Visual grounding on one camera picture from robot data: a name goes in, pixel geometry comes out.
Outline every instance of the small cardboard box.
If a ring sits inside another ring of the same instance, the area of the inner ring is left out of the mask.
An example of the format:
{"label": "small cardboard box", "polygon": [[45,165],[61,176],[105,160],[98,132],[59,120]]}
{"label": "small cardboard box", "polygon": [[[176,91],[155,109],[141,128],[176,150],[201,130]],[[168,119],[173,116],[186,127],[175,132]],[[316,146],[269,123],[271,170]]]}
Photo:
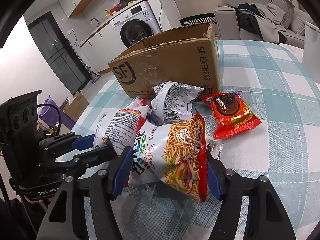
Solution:
{"label": "small cardboard box", "polygon": [[65,112],[65,114],[73,121],[77,122],[83,111],[89,105],[89,102],[80,92],[77,92],[73,98],[74,100],[71,102],[71,104],[66,103],[66,105],[63,107],[63,112]]}
{"label": "small cardboard box", "polygon": [[202,23],[143,38],[108,65],[129,97],[150,98],[166,81],[218,93],[218,58],[213,26]]}

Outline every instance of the table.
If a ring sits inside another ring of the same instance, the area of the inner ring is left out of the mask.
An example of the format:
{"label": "table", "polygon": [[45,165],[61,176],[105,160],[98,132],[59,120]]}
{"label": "table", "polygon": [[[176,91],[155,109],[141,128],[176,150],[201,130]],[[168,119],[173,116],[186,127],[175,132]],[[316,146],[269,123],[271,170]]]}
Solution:
{"label": "table", "polygon": [[[320,219],[320,85],[288,50],[260,41],[218,41],[220,90],[242,90],[244,101],[262,123],[223,140],[221,161],[242,176],[266,175],[289,215],[298,240],[304,240]],[[89,104],[73,130],[95,133],[105,110],[125,107],[132,99],[113,76]],[[206,133],[216,124],[211,109],[194,104],[204,117]],[[64,155],[67,161],[79,152]],[[90,176],[103,165],[89,169]],[[236,239],[242,239],[249,197],[243,198]],[[125,188],[112,202],[124,239],[208,239],[221,203],[208,190],[197,203],[162,182]],[[90,202],[85,200],[90,239],[96,239]]]}

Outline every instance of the gray sofa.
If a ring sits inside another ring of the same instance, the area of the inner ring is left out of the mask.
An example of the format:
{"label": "gray sofa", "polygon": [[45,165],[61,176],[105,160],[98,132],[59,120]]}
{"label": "gray sofa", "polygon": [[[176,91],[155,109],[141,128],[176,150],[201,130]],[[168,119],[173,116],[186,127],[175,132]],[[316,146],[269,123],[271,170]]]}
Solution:
{"label": "gray sofa", "polygon": [[[237,7],[240,3],[261,3],[267,5],[271,0],[221,0],[219,6],[215,7],[214,15],[216,17],[217,25],[215,26],[216,36],[221,40],[254,40],[262,41],[262,39],[254,33],[250,33],[242,28],[239,28],[236,11],[228,6],[232,5]],[[297,35],[293,31],[287,29],[285,35],[288,39],[286,44],[304,48],[305,36]]]}

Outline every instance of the cushion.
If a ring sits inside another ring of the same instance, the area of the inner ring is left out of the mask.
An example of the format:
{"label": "cushion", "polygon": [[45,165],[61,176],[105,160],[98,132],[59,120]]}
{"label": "cushion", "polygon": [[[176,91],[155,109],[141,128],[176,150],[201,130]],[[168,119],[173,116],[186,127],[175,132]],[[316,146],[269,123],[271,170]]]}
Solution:
{"label": "cushion", "polygon": [[311,24],[314,24],[314,21],[309,14],[299,9],[294,9],[294,14],[289,29],[297,35],[304,35],[306,32],[305,22],[310,22]]}
{"label": "cushion", "polygon": [[287,29],[291,23],[294,13],[294,5],[292,4],[292,0],[272,0],[271,3],[280,7],[284,11],[281,25]]}

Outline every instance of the black door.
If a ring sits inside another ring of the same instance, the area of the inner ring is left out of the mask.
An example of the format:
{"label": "black door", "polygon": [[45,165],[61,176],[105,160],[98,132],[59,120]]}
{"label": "black door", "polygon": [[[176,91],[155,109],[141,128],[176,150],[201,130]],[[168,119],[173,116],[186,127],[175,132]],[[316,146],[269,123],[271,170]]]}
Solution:
{"label": "black door", "polygon": [[72,94],[90,81],[89,72],[63,35],[51,12],[30,23],[28,28],[44,59]]}
{"label": "black door", "polygon": [[130,20],[122,25],[120,36],[123,44],[129,48],[142,38],[152,36],[151,27],[142,20]]}

